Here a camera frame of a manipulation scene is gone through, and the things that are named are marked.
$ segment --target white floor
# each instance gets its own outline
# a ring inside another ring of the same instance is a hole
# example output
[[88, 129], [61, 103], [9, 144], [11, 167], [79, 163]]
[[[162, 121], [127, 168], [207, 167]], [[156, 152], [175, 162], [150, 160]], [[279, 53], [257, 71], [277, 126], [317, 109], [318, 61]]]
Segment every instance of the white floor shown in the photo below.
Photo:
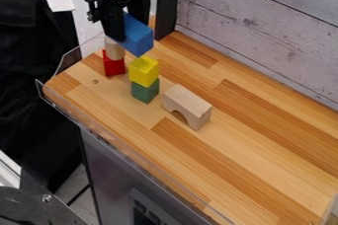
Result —
[[88, 224], [98, 225], [99, 222], [91, 190], [88, 188], [79, 195], [79, 192], [88, 185], [89, 183], [85, 168], [83, 165], [80, 165], [55, 195], [64, 203], [69, 203], [69, 201], [74, 200], [74, 197], [78, 195], [78, 197], [72, 201], [69, 206]]

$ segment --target blue cube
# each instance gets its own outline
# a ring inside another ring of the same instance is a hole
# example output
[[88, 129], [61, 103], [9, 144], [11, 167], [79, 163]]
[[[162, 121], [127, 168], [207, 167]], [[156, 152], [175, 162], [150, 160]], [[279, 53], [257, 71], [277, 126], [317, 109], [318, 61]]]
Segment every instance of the blue cube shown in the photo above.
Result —
[[126, 40], [117, 43], [134, 56], [140, 57], [154, 46], [153, 30], [125, 13]]

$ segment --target toy block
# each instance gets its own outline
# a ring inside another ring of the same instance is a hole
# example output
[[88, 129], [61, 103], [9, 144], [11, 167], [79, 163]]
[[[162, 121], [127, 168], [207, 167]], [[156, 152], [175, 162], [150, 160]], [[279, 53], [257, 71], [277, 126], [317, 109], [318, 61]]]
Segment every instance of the toy block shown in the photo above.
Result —
[[333, 197], [326, 209], [320, 225], [338, 225], [338, 194]]
[[149, 104], [159, 93], [159, 79], [156, 79], [148, 88], [131, 82], [131, 94], [134, 98]]
[[124, 13], [124, 16], [126, 40], [117, 43], [134, 56], [142, 56], [154, 46], [153, 30], [130, 14]]
[[120, 60], [112, 60], [107, 57], [106, 50], [104, 49], [103, 50], [103, 61], [104, 61], [106, 76], [113, 76], [113, 75], [126, 73], [124, 58]]
[[126, 56], [126, 50], [110, 37], [105, 36], [106, 55], [111, 60], [121, 60]]
[[145, 88], [158, 79], [158, 72], [158, 61], [146, 56], [135, 59], [129, 65], [130, 81]]
[[181, 113], [194, 130], [201, 129], [211, 118], [212, 105], [179, 84], [170, 88], [162, 100], [163, 109]]

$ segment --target yellow cube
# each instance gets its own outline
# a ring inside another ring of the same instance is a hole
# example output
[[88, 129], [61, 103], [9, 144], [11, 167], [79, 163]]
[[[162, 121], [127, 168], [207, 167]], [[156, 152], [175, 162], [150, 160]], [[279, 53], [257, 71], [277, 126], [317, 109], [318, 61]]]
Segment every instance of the yellow cube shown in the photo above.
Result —
[[158, 61], [141, 56], [129, 65], [129, 79], [142, 87], [148, 88], [158, 79]]

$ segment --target green cube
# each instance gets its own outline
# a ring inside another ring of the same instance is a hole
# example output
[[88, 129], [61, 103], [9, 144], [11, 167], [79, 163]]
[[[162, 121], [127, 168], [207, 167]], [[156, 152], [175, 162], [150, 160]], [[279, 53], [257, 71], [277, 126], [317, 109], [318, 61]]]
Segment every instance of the green cube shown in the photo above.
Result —
[[148, 88], [131, 82], [131, 94], [134, 98], [149, 104], [159, 93], [159, 79], [156, 79]]

